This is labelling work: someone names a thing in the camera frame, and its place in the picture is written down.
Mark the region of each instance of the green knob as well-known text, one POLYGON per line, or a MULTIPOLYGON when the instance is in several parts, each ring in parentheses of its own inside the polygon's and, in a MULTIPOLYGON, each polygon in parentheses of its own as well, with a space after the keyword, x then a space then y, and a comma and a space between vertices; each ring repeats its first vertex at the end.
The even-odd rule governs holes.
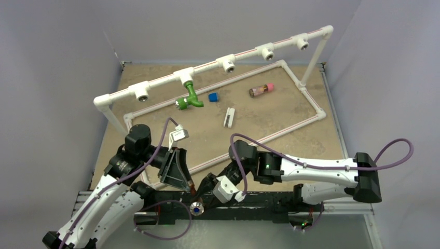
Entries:
POLYGON ((188 108, 189 105, 193 105, 195 107, 203 107, 203 101, 199 101, 196 92, 194 91, 193 82, 187 81, 184 84, 186 90, 188 90, 188 97, 178 98, 176 100, 176 107, 180 110, 184 110, 188 108))

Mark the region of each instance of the brown table surface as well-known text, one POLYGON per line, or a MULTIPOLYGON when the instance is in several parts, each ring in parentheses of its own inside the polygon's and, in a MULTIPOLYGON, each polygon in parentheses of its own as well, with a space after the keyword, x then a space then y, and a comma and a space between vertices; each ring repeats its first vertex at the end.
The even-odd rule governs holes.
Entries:
MULTIPOLYGON (((118 90, 144 80, 153 80, 171 74, 186 67, 188 66, 126 65, 118 90)), ((224 73, 221 68, 211 70, 196 75, 194 86, 196 89, 205 87, 259 67, 239 65, 232 74, 224 73)), ((292 66, 291 69, 301 79, 306 67, 292 66)), ((313 70, 307 83, 307 89, 327 113, 327 117, 268 142, 266 145, 284 154, 303 158, 343 158, 328 96, 318 68, 313 70)), ((113 112, 123 123, 124 114, 173 99, 185 94, 186 89, 181 86, 180 82, 173 82, 153 88, 148 93, 149 99, 146 102, 139 102, 135 97, 129 97, 114 103, 113 112)), ((312 106, 282 68, 274 68, 211 92, 200 94, 199 99, 204 101, 203 108, 190 107, 187 110, 177 110, 174 105, 171 105, 135 118, 133 125, 139 123, 148 125, 152 130, 152 144, 157 145, 165 120, 168 117, 174 118, 189 132, 190 137, 179 142, 178 147, 188 150, 187 165, 191 168, 228 152, 230 135, 233 133, 242 133, 259 139, 315 115, 312 106), (274 84, 273 92, 256 98, 249 97, 248 90, 251 87, 267 83, 274 84), (208 101, 208 94, 212 92, 217 92, 219 95, 219 101, 216 103, 208 101), (228 107, 236 109, 232 128, 223 127, 228 107)), ((168 147, 168 133, 172 130, 174 130, 174 126, 168 125, 163 146, 168 147)), ((123 143, 123 136, 111 124, 108 124, 96 163, 91 184, 92 189, 98 183, 110 158, 123 143)), ((194 175, 192 178, 196 188, 209 172, 218 174, 229 162, 230 160, 225 161, 194 175)), ((152 182, 158 181, 157 172, 158 169, 147 167, 147 174, 152 182)), ((293 185, 298 183, 262 185, 253 181, 251 173, 248 174, 247 180, 249 191, 289 191, 292 190, 293 185)), ((243 182, 238 185, 238 188, 243 189, 243 182)))

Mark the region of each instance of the clear plastic bottle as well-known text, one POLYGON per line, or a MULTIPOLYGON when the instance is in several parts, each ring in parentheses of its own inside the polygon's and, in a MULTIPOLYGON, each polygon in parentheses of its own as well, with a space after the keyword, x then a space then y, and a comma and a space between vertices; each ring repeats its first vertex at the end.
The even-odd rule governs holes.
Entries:
POLYGON ((273 91, 273 84, 268 83, 259 87, 249 89, 249 95, 253 98, 266 92, 273 91))

